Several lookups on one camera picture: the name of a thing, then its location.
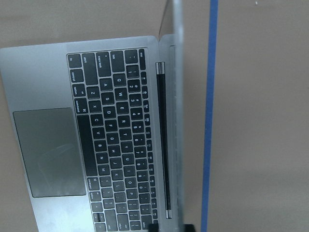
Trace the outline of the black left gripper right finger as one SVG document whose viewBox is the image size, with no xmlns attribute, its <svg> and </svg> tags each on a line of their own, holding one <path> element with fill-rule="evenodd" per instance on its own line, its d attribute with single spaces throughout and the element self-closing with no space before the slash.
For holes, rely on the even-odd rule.
<svg viewBox="0 0 309 232">
<path fill-rule="evenodd" d="M 193 224 L 184 224 L 184 232 L 195 232 L 195 226 Z"/>
</svg>

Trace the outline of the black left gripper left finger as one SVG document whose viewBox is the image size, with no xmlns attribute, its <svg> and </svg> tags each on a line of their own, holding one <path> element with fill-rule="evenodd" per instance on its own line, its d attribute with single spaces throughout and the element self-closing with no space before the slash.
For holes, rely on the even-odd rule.
<svg viewBox="0 0 309 232">
<path fill-rule="evenodd" d="M 148 232 L 159 232 L 159 225 L 157 223 L 149 224 Z"/>
</svg>

